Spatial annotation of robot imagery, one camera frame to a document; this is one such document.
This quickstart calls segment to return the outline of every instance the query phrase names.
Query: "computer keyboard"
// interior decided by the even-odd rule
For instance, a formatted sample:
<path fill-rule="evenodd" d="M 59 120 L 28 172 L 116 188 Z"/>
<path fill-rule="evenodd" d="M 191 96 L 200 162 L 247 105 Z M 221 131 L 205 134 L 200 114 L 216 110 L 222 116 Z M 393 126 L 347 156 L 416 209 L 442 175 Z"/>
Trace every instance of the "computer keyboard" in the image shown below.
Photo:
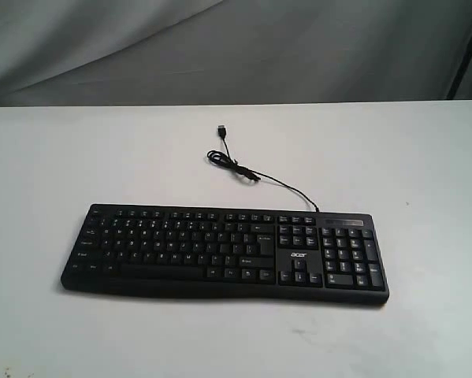
<path fill-rule="evenodd" d="M 370 215 L 261 209 L 92 205 L 61 282 L 170 298 L 389 297 Z"/>

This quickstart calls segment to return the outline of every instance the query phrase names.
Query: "table surface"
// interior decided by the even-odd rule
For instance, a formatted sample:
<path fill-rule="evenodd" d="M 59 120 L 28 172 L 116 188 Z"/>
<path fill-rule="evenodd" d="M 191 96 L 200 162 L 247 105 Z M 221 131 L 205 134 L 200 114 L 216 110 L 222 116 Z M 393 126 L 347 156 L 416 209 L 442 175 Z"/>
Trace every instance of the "table surface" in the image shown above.
<path fill-rule="evenodd" d="M 65 291 L 91 203 L 369 213 L 376 309 Z M 472 102 L 0 109 L 0 377 L 472 376 Z"/>

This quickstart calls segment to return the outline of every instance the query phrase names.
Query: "gray backdrop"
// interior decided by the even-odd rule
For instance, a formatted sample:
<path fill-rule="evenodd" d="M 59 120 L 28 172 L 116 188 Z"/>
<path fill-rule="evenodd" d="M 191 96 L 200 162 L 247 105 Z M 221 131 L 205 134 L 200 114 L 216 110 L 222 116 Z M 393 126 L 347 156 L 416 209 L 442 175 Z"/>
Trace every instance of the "gray backdrop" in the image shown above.
<path fill-rule="evenodd" d="M 0 0 L 0 105 L 442 99 L 472 0 Z"/>

